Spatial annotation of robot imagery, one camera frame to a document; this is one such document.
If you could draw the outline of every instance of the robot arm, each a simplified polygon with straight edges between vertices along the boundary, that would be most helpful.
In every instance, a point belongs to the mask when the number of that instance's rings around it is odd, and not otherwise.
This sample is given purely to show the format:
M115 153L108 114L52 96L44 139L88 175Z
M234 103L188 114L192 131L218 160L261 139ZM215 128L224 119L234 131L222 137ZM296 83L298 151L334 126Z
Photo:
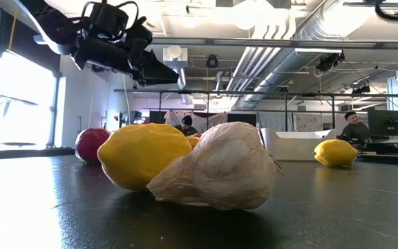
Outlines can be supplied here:
M129 16L120 7L134 4L137 8L133 1L118 6L106 0L88 2L77 18L66 17L44 0L14 1L33 20L50 49L70 55L81 70L86 63L93 64L126 73L140 86L178 81L176 72L159 62L153 51L145 50L152 41L151 32L142 25L146 18L136 19L126 29ZM85 9L91 4L93 10L85 17Z

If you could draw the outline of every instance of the ceiling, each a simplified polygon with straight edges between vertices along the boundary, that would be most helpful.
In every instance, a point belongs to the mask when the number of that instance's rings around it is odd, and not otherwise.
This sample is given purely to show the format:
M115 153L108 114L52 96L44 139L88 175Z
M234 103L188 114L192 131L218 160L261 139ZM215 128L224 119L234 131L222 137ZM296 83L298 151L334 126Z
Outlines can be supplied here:
M51 6L62 11L69 17L80 15L87 0L46 0ZM120 0L110 0L110 4L121 3ZM295 10L296 25L303 18L311 13L321 2L321 0L297 0L297 3L305 3L306 7L303 10ZM155 1L137 1L140 5L140 15L149 17L145 24L148 29L153 32L154 36L167 37L226 37L226 38L248 38L253 35L253 28L250 30L243 30L238 28L237 22L240 19L249 19L250 16L244 15L225 15L219 14L219 11L224 13L230 8L217 8L216 0L155 0ZM190 14L186 13L185 6L190 7ZM0 6L10 14L14 14L17 7L14 0L0 0ZM130 16L133 16L134 7L123 8ZM22 12L18 15L18 19L25 24L34 27L31 20L27 18ZM387 23L373 16L365 22L362 27L355 30L348 36L348 40L352 41L381 41L381 40L397 40L398 41L398 23ZM153 49L157 57L162 60L162 49L166 46L152 45L149 49ZM238 61L243 54L245 48L242 47L212 47L212 46L188 46L189 67L185 69L187 77L187 87L190 89L205 89L208 83L209 89L214 87L211 80L198 80L198 77L215 76L218 71L232 72L238 64ZM308 92L318 91L320 88L322 92L339 92L344 91L345 86L350 87L353 82L359 80L370 74L377 74L376 82L385 82L386 77L394 75L393 71L380 70L360 70L361 76L354 73L351 66L357 69L372 68L378 65L379 68L388 68L392 66L392 70L398 69L398 50L345 50L345 57L351 65L342 63L338 65L336 70L348 70L348 72L331 73L322 76L320 79L314 77L312 69L315 63L310 64L309 68L303 71L309 71L309 75L297 75L292 79L293 85L289 87L289 91L294 92ZM219 67L216 69L207 70L205 63L206 58L210 54L216 54L219 59ZM253 89L258 82L252 82L252 85L247 89Z

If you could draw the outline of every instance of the black table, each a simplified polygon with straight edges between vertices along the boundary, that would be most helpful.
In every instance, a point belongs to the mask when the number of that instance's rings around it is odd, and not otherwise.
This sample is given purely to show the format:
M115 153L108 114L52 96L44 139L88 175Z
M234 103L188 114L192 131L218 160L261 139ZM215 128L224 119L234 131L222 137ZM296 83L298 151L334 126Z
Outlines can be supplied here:
M398 166L282 163L252 211L158 203L74 156L0 160L0 248L398 248Z

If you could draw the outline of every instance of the computer monitor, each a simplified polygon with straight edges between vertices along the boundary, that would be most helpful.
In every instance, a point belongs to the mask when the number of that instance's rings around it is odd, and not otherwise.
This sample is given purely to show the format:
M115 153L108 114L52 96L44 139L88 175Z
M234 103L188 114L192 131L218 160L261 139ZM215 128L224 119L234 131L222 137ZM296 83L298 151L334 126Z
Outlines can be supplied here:
M371 136L398 136L398 111L368 111Z

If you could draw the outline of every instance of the dark hair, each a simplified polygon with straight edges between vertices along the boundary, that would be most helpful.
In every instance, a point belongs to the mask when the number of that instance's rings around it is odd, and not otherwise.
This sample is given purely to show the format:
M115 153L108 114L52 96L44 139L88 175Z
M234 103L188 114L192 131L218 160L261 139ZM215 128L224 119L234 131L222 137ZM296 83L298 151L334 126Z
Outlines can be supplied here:
M182 123L191 126L193 124L193 119L191 118L191 116L185 116L182 119Z
M347 112L347 113L345 114L345 120L347 120L348 117L351 116L351 115L356 115L356 112L355 112L355 111L349 111L349 112Z

